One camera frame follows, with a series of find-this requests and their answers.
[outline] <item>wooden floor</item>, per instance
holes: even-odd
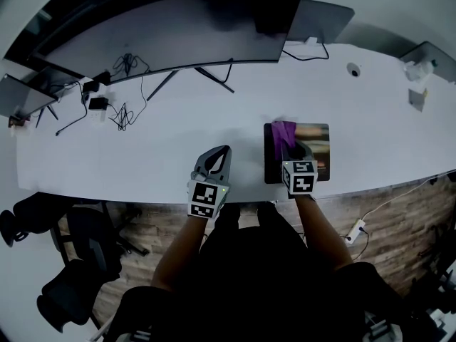
[[[419,185],[411,182],[404,185],[369,190],[335,197],[318,199],[323,213],[339,234],[347,234],[356,219],[378,205],[388,201]],[[403,196],[365,219],[365,229],[370,235],[368,248],[356,261],[367,261],[375,265],[379,274],[400,295],[406,295],[413,278],[420,278],[425,270],[418,253],[426,250],[434,242],[432,225],[450,224],[450,215],[455,203],[456,184],[447,177],[439,179],[434,185],[427,183]],[[120,219],[125,209],[122,203],[108,203],[114,222]],[[148,285],[155,267],[171,244],[173,237],[180,230],[187,218],[185,204],[140,204],[142,217],[123,230],[123,236],[150,251],[146,257],[126,254],[122,257],[120,278],[103,285],[98,294],[93,312],[104,323],[110,318],[125,291],[135,286]],[[302,232],[301,222],[294,202],[281,202],[278,211]],[[255,204],[243,204],[240,227],[258,225]],[[60,222],[62,234],[68,229],[66,221]],[[214,222],[209,222],[206,233],[213,229]],[[366,245],[367,236],[357,238],[350,251],[353,257],[359,255]],[[66,244],[70,259],[75,258],[71,243]]]

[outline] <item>person's arm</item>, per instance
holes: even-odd
[[[334,271],[352,264],[353,260],[342,237],[328,222],[316,202],[305,195],[296,195],[295,199],[309,249],[315,251]]]
[[[157,265],[151,286],[175,291],[175,285],[198,255],[207,219],[189,217]]]

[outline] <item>person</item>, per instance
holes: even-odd
[[[151,340],[157,341],[362,341],[365,311],[404,334],[413,330],[403,300],[373,265],[353,263],[317,203],[305,195],[295,200],[307,245],[271,202],[258,206],[259,227],[243,229],[239,206],[225,204],[202,247],[207,219],[188,217],[151,287],[125,293],[108,337],[152,326]],[[141,310],[140,317],[133,318],[132,310]]]

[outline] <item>white table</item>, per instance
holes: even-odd
[[[75,88],[54,105],[59,121],[46,111],[37,129],[33,119],[18,133],[19,187],[100,200],[185,203],[197,158],[229,145],[229,201],[284,200],[283,186],[264,183],[263,125],[278,119],[329,124],[331,180],[317,184],[317,197],[456,168],[453,84],[433,76],[420,113],[408,103],[413,84],[399,60],[347,45],[331,45],[328,51],[329,61],[302,63],[284,56],[278,64],[233,66],[228,84],[235,94],[185,70],[125,132],[107,119],[97,126],[86,118],[56,137],[58,129],[83,114]],[[348,74],[350,62],[361,67],[360,77]],[[223,77],[227,67],[208,70]],[[166,75],[144,77],[145,95]],[[140,78],[109,86],[106,96],[116,108],[127,101],[128,109],[139,113]]]

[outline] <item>black chair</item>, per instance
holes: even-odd
[[[0,214],[0,232],[12,247],[14,241],[24,240],[29,233],[44,233],[50,230],[78,202],[73,197],[37,192],[13,207],[13,213],[5,210]]]
[[[87,323],[101,286],[118,279],[123,253],[112,222],[102,212],[74,207],[66,216],[69,237],[82,260],[70,261],[36,300],[41,315],[59,332],[70,321]]]

